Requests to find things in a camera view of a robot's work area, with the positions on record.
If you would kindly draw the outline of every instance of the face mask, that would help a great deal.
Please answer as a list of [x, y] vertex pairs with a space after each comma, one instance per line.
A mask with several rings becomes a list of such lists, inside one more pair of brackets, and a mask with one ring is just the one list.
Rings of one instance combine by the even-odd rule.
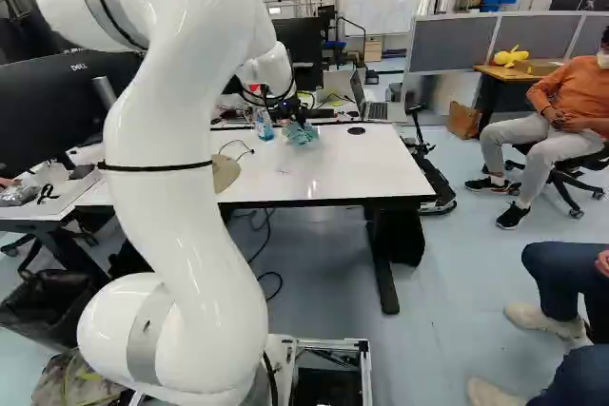
[[597, 62], [599, 62], [600, 68], [609, 70], [609, 53], [599, 51], [599, 54], [597, 54]]

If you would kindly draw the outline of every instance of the black desk leg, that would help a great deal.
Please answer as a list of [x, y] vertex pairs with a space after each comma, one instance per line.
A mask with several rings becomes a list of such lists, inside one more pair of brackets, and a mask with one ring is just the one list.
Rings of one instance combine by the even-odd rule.
[[108, 275], [67, 230], [58, 228], [49, 233], [37, 234], [36, 237], [67, 270], [91, 275], [100, 287], [108, 283]]
[[501, 93], [503, 82], [492, 76], [483, 75], [480, 93], [476, 101], [476, 109], [482, 113], [478, 123], [478, 136], [491, 121], [491, 116], [495, 112], [497, 101]]
[[368, 223], [366, 230], [370, 241], [370, 249], [372, 250], [372, 261], [374, 262], [374, 276], [377, 280], [379, 288], [379, 296], [381, 299], [381, 308], [383, 313], [388, 316], [400, 314], [400, 301], [396, 292], [395, 282], [393, 281], [393, 273], [391, 272], [391, 261], [388, 253], [381, 248], [379, 244], [379, 219], [381, 211], [372, 208], [365, 208], [364, 214]]

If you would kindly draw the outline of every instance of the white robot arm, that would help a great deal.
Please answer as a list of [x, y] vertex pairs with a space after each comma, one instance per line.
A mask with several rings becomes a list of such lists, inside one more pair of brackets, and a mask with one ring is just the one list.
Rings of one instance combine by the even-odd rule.
[[261, 0], [38, 2], [53, 29], [85, 48], [147, 48], [108, 115], [104, 143], [116, 213], [156, 273], [112, 282], [91, 301], [78, 326], [81, 352], [101, 375], [164, 401], [237, 406], [261, 367], [267, 311], [220, 217], [208, 126], [236, 71], [275, 94], [291, 89], [266, 8]]

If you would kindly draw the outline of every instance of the yellow stuffed toy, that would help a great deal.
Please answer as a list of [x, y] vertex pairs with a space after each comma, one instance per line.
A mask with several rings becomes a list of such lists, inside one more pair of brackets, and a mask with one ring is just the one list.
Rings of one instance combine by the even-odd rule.
[[499, 51], [495, 54], [493, 61], [498, 66], [511, 68], [515, 61], [525, 61], [529, 58], [529, 51], [517, 51], [520, 45], [516, 45], [511, 51]]

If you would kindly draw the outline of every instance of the white sneaker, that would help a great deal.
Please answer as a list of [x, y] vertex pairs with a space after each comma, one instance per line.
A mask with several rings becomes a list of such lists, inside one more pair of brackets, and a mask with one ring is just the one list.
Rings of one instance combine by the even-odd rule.
[[570, 322], [559, 322], [543, 314], [541, 308], [527, 303], [513, 303], [505, 307], [505, 316], [517, 327], [525, 330], [543, 330], [573, 341], [578, 347], [592, 344], [586, 336], [583, 320], [578, 317]]
[[510, 396], [485, 380], [472, 377], [467, 381], [467, 396], [474, 406], [525, 406], [526, 400]]

